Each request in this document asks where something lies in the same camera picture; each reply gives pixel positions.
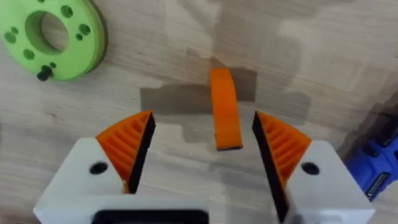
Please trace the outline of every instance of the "orange curved part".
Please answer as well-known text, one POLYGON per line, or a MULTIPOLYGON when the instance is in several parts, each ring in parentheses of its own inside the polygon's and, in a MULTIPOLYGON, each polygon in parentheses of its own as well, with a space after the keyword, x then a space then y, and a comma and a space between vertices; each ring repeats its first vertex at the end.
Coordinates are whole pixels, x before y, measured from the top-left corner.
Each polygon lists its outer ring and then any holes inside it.
POLYGON ((260 119, 279 181, 285 187, 312 140, 272 116, 258 111, 256 113, 260 119))
POLYGON ((131 175, 151 111, 132 115, 97 135, 96 139, 122 178, 131 175))
POLYGON ((234 81, 227 68, 210 72, 217 150, 242 148, 234 81))

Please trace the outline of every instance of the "orange ridged finger pad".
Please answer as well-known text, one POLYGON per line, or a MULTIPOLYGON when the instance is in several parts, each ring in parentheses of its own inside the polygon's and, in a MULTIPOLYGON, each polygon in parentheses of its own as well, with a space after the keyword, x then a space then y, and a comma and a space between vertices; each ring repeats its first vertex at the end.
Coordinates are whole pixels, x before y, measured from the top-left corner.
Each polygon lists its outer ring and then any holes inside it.
POLYGON ((217 150, 242 148, 234 81, 227 68, 210 72, 217 150))
POLYGON ((279 180, 285 187, 312 140, 297 129, 272 116, 258 111, 256 116, 261 123, 279 180))
POLYGON ((132 115, 109 127, 96 139, 130 193, 137 190, 155 123, 151 111, 132 115))

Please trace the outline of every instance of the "green 3d printed flange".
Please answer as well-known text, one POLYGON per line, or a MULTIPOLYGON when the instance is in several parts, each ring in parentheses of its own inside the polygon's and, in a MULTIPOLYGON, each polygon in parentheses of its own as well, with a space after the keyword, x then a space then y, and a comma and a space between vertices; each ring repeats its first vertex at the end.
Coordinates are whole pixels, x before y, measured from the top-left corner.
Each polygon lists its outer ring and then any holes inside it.
POLYGON ((40 80, 70 80, 95 68, 104 54, 104 27, 89 0, 1 0, 0 33, 11 55, 40 80), (46 13, 68 31, 61 52, 41 34, 46 13))

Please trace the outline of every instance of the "wood grain surface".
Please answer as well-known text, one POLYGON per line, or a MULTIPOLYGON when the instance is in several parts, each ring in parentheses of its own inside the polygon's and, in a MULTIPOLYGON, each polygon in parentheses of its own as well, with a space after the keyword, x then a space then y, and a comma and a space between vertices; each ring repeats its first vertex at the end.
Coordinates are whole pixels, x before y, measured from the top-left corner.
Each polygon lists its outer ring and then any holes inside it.
MULTIPOLYGON (((332 143, 342 157, 398 103, 396 0, 96 0, 108 28, 99 67, 39 82, 0 44, 0 223, 32 207, 75 141, 153 110, 139 192, 201 195, 215 223, 277 223, 254 110, 332 143), (244 148, 217 152, 208 73, 234 76, 244 148)), ((46 27, 56 39, 59 26, 46 27)), ((371 223, 396 223, 398 184, 371 223)))

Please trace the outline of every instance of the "blue tool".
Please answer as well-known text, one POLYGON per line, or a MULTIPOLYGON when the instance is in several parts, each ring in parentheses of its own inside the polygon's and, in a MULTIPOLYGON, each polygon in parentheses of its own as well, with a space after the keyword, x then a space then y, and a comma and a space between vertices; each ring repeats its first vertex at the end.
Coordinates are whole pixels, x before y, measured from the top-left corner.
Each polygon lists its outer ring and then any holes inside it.
POLYGON ((365 195, 373 201, 398 179, 398 117, 346 161, 346 166, 365 195))

